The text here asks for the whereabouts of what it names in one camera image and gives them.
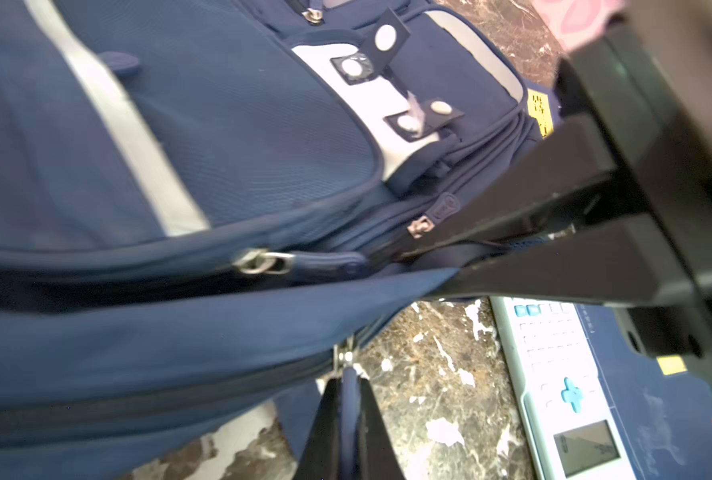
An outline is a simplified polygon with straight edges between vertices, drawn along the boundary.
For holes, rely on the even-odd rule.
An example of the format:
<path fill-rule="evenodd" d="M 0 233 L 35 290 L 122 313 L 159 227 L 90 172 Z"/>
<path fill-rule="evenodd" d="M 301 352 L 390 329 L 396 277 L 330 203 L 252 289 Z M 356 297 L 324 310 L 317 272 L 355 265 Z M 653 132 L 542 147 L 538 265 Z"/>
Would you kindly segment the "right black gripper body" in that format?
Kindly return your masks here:
<path fill-rule="evenodd" d="M 679 355 L 712 388 L 712 152 L 626 20 L 559 66 L 565 115 L 593 116 L 617 162 L 633 291 L 614 301 L 632 347 Z"/>

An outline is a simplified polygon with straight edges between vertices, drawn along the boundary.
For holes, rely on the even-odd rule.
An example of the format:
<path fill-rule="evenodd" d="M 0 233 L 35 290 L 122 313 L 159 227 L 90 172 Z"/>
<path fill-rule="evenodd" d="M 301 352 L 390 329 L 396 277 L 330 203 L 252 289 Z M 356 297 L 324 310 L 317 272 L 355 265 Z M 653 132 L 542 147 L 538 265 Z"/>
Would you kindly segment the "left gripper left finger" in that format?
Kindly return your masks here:
<path fill-rule="evenodd" d="M 319 402 L 294 480 L 337 480 L 340 474 L 340 387 L 330 379 Z"/>

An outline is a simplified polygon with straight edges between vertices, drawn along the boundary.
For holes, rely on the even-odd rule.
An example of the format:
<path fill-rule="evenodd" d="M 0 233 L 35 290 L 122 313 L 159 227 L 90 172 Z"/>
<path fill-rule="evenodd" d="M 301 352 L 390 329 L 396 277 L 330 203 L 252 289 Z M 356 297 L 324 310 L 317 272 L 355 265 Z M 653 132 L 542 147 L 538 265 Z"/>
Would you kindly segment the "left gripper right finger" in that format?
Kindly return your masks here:
<path fill-rule="evenodd" d="M 359 381 L 358 479 L 405 480 L 371 383 Z"/>

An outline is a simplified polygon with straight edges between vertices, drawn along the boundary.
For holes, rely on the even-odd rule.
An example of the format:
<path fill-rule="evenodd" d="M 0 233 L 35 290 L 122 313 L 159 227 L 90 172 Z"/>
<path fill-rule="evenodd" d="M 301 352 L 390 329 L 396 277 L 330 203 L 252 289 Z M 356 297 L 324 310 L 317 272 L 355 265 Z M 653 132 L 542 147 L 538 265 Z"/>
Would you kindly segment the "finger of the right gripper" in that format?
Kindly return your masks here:
<path fill-rule="evenodd" d="M 498 242 L 538 233 L 553 211 L 573 205 L 607 182 L 617 162 L 592 116 L 569 117 L 491 186 L 446 216 L 429 232 L 386 245 L 370 256 L 375 264 L 407 261 L 466 241 Z"/>
<path fill-rule="evenodd" d="M 472 264 L 429 296 L 668 306 L 688 301 L 692 282 L 655 220 L 641 214 Z"/>

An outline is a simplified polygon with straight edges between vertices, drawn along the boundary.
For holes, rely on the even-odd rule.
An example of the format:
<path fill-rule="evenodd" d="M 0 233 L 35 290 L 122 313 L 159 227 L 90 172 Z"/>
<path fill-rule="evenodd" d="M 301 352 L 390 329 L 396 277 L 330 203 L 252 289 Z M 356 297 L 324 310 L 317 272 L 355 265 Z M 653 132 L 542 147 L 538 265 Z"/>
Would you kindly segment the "navy blue student backpack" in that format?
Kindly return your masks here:
<path fill-rule="evenodd" d="M 540 139 L 432 1 L 0 1 L 0 479 L 113 479 L 313 385 Z"/>

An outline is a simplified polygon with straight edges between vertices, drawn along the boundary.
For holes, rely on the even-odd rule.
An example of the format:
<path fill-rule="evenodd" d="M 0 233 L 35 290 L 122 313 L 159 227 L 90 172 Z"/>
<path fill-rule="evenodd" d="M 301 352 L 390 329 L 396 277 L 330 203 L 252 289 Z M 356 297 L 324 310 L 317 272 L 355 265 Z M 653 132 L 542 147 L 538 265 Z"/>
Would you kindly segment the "blue book yellow label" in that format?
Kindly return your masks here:
<path fill-rule="evenodd" d="M 528 110 L 540 128 L 543 138 L 550 136 L 563 123 L 561 104 L 555 93 L 544 86 L 528 86 Z"/>

